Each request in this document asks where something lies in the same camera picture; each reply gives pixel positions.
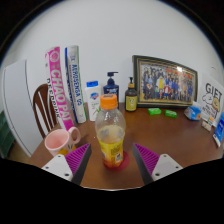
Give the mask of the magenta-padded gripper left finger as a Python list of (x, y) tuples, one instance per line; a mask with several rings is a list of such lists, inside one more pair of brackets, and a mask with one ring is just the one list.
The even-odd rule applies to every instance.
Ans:
[(80, 185), (91, 153), (91, 144), (88, 143), (67, 155), (56, 155), (42, 169)]

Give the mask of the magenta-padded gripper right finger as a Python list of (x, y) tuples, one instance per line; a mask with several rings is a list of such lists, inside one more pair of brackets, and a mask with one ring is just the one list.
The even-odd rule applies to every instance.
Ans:
[(133, 155), (145, 185), (182, 169), (168, 154), (159, 155), (137, 143), (133, 144)]

